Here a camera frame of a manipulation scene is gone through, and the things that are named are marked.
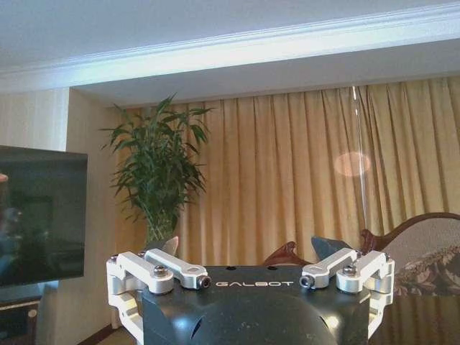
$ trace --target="television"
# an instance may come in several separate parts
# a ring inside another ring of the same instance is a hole
[[[85,154],[0,146],[0,286],[83,275]]]

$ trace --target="white ceiling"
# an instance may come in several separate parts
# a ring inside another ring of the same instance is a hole
[[[451,74],[458,1],[0,0],[0,93],[127,105]]]
[[[460,75],[460,39],[79,86],[106,106],[306,91]]]
[[[449,0],[0,0],[0,70]]]

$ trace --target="tv stand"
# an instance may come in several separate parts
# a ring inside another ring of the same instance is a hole
[[[35,344],[41,296],[0,302],[0,345]]]

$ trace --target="bamboo plant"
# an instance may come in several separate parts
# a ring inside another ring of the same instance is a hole
[[[116,195],[131,207],[136,221],[147,220],[147,243],[166,239],[174,232],[181,208],[192,195],[205,190],[203,175],[193,155],[208,141],[208,129],[201,115],[210,109],[171,110],[173,96],[157,106],[130,114],[120,109],[123,123],[109,132],[112,152],[129,150],[114,173]]]

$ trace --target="crown molding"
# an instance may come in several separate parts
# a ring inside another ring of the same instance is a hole
[[[460,38],[460,2],[0,69],[0,93],[79,86]]]

